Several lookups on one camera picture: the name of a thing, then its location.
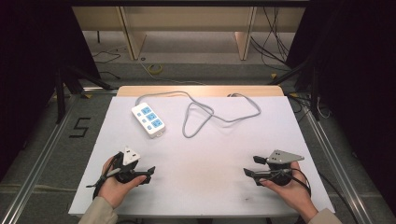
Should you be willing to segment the metal floor rail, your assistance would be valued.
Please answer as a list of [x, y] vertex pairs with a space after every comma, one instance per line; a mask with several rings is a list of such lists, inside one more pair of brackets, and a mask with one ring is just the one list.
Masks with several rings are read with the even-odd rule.
[[364, 204], [351, 178], [348, 176], [347, 168], [337, 155], [320, 120], [314, 115], [314, 110], [318, 108], [318, 105], [313, 105], [310, 103], [309, 98], [304, 98], [298, 92], [287, 93], [286, 96], [299, 105], [300, 108], [298, 113], [303, 113], [298, 119], [298, 122], [301, 122], [303, 119], [309, 122], [320, 144], [321, 151], [326, 157], [329, 167], [332, 169], [335, 181], [332, 182], [320, 170], [318, 170], [319, 176], [334, 190], [335, 194], [346, 207], [348, 213], [352, 216], [355, 224], [374, 224], [368, 208]]
[[67, 94], [62, 120], [57, 120], [58, 99], [49, 99], [0, 181], [0, 224], [78, 223], [68, 211], [114, 95]]

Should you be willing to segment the white table sheet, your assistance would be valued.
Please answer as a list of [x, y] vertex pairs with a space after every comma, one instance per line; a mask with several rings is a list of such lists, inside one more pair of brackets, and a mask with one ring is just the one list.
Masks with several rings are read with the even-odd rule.
[[274, 192], [245, 175], [261, 171], [254, 157], [276, 150], [302, 156], [300, 166], [319, 209], [332, 203], [318, 175], [289, 100], [284, 96], [203, 97], [214, 118], [186, 96], [147, 97], [163, 120], [162, 136], [147, 135], [132, 113], [134, 97], [111, 100], [69, 213], [82, 216], [92, 202], [92, 184], [107, 159], [126, 147], [141, 158], [136, 168], [155, 170], [133, 189], [117, 212], [125, 217], [284, 217], [294, 215]]

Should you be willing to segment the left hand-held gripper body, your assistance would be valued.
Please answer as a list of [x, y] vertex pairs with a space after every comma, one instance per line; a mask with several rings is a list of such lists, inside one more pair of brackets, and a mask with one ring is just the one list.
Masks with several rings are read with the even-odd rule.
[[120, 151], [113, 157], [110, 163], [111, 170], [106, 174], [107, 177], [114, 176], [119, 182], [125, 184], [132, 181], [137, 177], [137, 173], [134, 170], [138, 164], [140, 155], [125, 147], [123, 151]]

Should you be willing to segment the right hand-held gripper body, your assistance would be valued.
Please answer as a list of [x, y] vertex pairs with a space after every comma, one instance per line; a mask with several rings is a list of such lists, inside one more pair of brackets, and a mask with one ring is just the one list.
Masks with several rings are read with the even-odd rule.
[[294, 161], [303, 161], [304, 156], [276, 149], [267, 159], [270, 168], [269, 179], [279, 186], [286, 186], [291, 181], [291, 164]]

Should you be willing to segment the white power strip blue sockets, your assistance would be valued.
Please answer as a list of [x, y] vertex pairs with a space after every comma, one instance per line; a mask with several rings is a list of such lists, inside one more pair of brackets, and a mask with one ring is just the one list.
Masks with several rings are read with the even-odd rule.
[[132, 113], [150, 138], [160, 137], [164, 133], [163, 121], [147, 103], [134, 106]]

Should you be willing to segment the person's right hand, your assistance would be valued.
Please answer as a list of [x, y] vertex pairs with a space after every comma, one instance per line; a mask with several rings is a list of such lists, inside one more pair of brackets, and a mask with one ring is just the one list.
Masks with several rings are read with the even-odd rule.
[[301, 181], [302, 184], [291, 180], [288, 185], [279, 186], [264, 178], [260, 180], [260, 183], [277, 193], [289, 207], [297, 211], [306, 222], [309, 222], [318, 213], [318, 209], [314, 206], [308, 191], [304, 187], [306, 180], [300, 172], [299, 163], [293, 161], [290, 167], [292, 168], [292, 176]]

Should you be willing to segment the person's left hand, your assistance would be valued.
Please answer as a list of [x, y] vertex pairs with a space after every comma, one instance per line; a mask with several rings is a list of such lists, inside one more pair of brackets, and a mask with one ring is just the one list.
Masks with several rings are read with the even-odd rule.
[[128, 183], [120, 183], [115, 177], [109, 177], [99, 189], [98, 197], [104, 198], [115, 209], [121, 205], [128, 192], [146, 180], [144, 175]]

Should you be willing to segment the black curtain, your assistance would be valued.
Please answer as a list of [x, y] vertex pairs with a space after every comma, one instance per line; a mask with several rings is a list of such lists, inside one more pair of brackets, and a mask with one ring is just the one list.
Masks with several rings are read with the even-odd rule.
[[308, 0], [287, 65], [301, 64], [323, 36], [318, 92], [396, 216], [396, 0]]
[[0, 0], [0, 181], [61, 80], [99, 72], [73, 9], [58, 0]]

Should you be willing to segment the beige wooden shelf unit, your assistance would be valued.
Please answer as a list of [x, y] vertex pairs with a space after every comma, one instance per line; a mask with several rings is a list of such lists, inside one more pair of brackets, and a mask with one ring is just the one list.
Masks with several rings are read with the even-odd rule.
[[74, 7], [73, 12], [83, 31], [121, 31], [130, 58], [138, 58], [146, 33], [232, 32], [236, 38], [239, 58], [248, 57], [251, 34], [268, 32], [276, 20], [281, 33], [297, 31], [302, 7]]

